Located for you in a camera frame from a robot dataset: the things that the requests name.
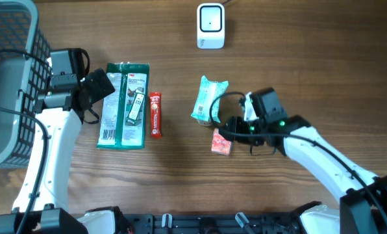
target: wooden tabletop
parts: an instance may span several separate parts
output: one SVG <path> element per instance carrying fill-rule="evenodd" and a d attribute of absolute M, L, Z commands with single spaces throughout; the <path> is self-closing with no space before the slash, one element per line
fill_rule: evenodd
<path fill-rule="evenodd" d="M 234 143 L 210 152 L 211 127 L 190 117 L 202 75 L 228 92 L 272 86 L 344 155 L 387 174 L 387 0 L 232 0 L 223 49 L 196 46 L 201 1 L 37 3 L 55 49 L 88 51 L 91 70 L 107 62 L 150 63 L 149 91 L 162 93 L 164 137 L 145 148 L 99 150 L 99 125 L 84 124 L 69 175 L 69 211 L 118 205 L 125 213 L 289 211 L 337 203 L 302 166 L 267 146 Z M 94 110 L 101 114 L 102 101 Z M 240 114 L 236 97 L 220 116 Z M 0 214 L 9 213 L 25 170 L 0 170 Z"/>

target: red candy bar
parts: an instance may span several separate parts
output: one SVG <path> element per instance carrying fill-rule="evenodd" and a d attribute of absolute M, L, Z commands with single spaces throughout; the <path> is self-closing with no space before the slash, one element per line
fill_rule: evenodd
<path fill-rule="evenodd" d="M 150 121 L 151 121 L 151 137 L 161 138 L 162 133 L 160 132 L 160 98 L 162 93 L 151 92 L 150 93 Z"/>

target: basket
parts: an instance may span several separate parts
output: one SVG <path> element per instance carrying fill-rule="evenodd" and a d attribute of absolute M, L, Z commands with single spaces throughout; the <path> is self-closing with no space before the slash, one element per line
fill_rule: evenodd
<path fill-rule="evenodd" d="M 0 0 L 0 49 L 19 49 L 42 60 L 49 44 L 38 27 L 38 10 L 29 0 Z M 38 92 L 50 74 L 33 58 L 0 54 L 0 107 L 34 116 Z M 22 168 L 29 163 L 35 123 L 28 118 L 0 112 L 0 168 Z"/>

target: cable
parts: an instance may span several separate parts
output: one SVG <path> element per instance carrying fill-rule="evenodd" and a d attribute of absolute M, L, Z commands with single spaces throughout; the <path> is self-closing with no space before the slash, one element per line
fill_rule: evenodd
<path fill-rule="evenodd" d="M 221 5 L 225 5 L 227 3 L 231 2 L 231 0 L 226 0 L 225 2 L 221 3 Z"/>
<path fill-rule="evenodd" d="M 18 53 L 18 54 L 21 54 L 21 55 L 25 55 L 25 56 L 28 56 L 36 61 L 38 61 L 40 64 L 43 64 L 44 66 L 48 66 L 49 67 L 49 64 L 45 61 L 43 61 L 42 59 L 38 58 L 37 56 L 31 54 L 31 53 L 28 53 L 28 52 L 24 52 L 22 50 L 19 50 L 19 49 L 0 49 L 0 53 Z"/>
<path fill-rule="evenodd" d="M 359 175 L 356 173 L 356 171 L 352 170 L 346 163 L 344 163 L 342 161 L 341 158 L 339 158 L 338 156 L 336 156 L 331 150 L 327 149 L 325 146 L 322 146 L 321 144 L 317 143 L 315 140 L 310 140 L 309 138 L 306 138 L 306 137 L 303 137 L 303 136 L 298 136 L 298 135 L 291 135 L 291 134 L 286 134 L 286 133 L 259 133 L 259 134 L 243 134 L 243 133 L 233 133 L 231 131 L 228 131 L 226 129 L 222 129 L 220 126 L 218 126 L 218 123 L 213 119 L 212 117 L 212 107 L 214 106 L 215 102 L 225 96 L 230 96 L 230 95 L 242 95 L 244 98 L 245 98 L 245 95 L 241 92 L 229 92 L 229 93 L 225 93 L 225 94 L 222 94 L 220 96 L 218 96 L 211 104 L 210 106 L 210 111 L 209 111 L 209 115 L 210 115 L 210 119 L 211 119 L 211 122 L 212 122 L 212 125 L 216 128 L 218 128 L 218 131 L 219 132 L 223 132 L 225 134 L 228 134 L 228 135 L 232 135 L 232 136 L 237 136 L 237 137 L 292 137 L 292 138 L 296 138 L 296 139 L 299 139 L 299 140 L 304 140 L 306 142 L 309 142 L 311 143 L 312 145 L 314 146 L 317 146 L 319 148 L 321 148 L 323 151 L 325 151 L 326 153 L 328 153 L 330 156 L 332 156 L 335 160 L 337 160 L 350 174 L 351 176 L 353 176 L 361 185 L 362 187 L 364 188 L 364 190 L 366 191 L 366 193 L 368 194 L 368 196 L 371 198 L 373 204 L 377 207 L 377 209 L 379 210 L 381 216 L 382 216 L 382 219 L 384 220 L 384 223 L 386 224 L 387 226 L 387 214 L 384 212 L 384 209 L 381 207 L 380 203 L 378 202 L 378 200 L 376 199 L 376 197 L 373 195 L 373 193 L 370 191 L 370 189 L 368 188 L 368 186 L 365 184 L 365 182 L 359 177 Z"/>
<path fill-rule="evenodd" d="M 33 204 L 35 202 L 36 193 L 38 192 L 38 187 L 39 187 L 40 181 L 42 179 L 42 172 L 44 171 L 44 165 L 45 165 L 46 155 L 47 155 L 48 133 L 46 131 L 46 128 L 45 128 L 44 124 L 41 121 L 39 121 L 38 119 L 36 119 L 35 117 L 29 116 L 29 115 L 27 115 L 25 113 L 22 113 L 22 112 L 5 109 L 5 108 L 2 108 L 2 107 L 0 107 L 0 111 L 5 112 L 5 113 L 9 113 L 9 114 L 16 114 L 18 116 L 22 116 L 22 117 L 25 117 L 25 118 L 28 118 L 28 119 L 34 121 L 35 123 L 38 124 L 38 126 L 42 130 L 42 135 L 43 135 L 43 138 L 44 138 L 44 146 L 43 146 L 43 149 L 42 149 L 42 157 L 41 157 L 41 160 L 40 160 L 38 173 L 36 174 L 35 183 L 33 185 L 32 193 L 31 193 L 31 198 L 29 200 L 29 204 L 26 207 L 26 211 L 23 214 L 23 218 L 22 218 L 22 220 L 21 220 L 21 222 L 19 224 L 18 231 L 16 232 L 16 234 L 21 234 L 21 233 L 23 233 L 23 227 L 26 224 L 27 216 L 29 215 L 29 213 L 30 213 L 30 211 L 32 209 L 32 206 L 33 206 Z"/>

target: green package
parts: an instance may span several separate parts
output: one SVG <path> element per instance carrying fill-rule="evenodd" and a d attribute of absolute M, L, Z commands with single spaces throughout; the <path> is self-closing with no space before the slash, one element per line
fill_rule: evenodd
<path fill-rule="evenodd" d="M 144 147 L 149 65 L 109 63 L 107 77 L 116 91 L 104 99 L 97 148 L 141 149 Z"/>

